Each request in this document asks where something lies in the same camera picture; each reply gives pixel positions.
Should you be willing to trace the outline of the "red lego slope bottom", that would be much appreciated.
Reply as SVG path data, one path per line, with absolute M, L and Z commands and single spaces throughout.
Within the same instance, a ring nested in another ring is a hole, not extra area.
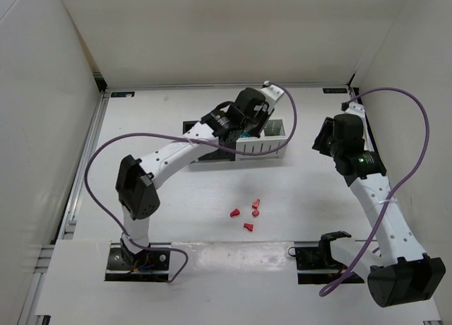
M 248 230 L 249 232 L 252 232 L 252 231 L 254 230 L 254 225 L 251 224 L 251 223 L 245 223 L 245 224 L 244 224 L 244 228 L 245 228 L 246 230 Z

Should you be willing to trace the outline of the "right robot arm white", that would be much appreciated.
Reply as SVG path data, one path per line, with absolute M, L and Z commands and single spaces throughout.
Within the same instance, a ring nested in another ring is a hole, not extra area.
M 345 231 L 326 233 L 319 241 L 325 264 L 346 266 L 368 286 L 378 306 L 429 300 L 446 273 L 441 258 L 432 258 L 416 240 L 393 195 L 378 153 L 366 150 L 364 123 L 353 114 L 327 117 L 312 148 L 332 157 L 336 171 L 359 201 L 371 225 L 371 240 L 359 245 Z

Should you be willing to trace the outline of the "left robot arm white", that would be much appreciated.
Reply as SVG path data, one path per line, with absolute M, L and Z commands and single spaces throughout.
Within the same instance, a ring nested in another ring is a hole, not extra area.
M 160 206 L 157 190 L 173 174 L 217 146 L 234 143 L 244 133 L 257 137 L 274 112 L 283 91 L 274 85 L 245 88 L 234 102 L 219 104 L 182 137 L 165 147 L 120 163 L 116 190 L 124 213 L 122 247 L 135 255 L 149 245 L 149 217 Z

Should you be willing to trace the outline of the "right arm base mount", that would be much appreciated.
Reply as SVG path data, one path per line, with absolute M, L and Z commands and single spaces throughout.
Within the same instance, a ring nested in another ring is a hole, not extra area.
M 287 255 L 294 259 L 299 285 L 326 285 L 341 277 L 347 266 L 336 261 L 331 254 L 331 242 L 351 240 L 345 231 L 323 234 L 317 242 L 295 242 L 287 249 Z

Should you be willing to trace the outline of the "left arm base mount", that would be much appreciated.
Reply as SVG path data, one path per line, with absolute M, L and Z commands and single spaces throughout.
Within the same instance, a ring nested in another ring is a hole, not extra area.
M 104 281 L 164 283 L 169 279 L 169 269 L 170 251 L 145 251 L 130 264 L 120 243 L 113 243 L 109 248 Z

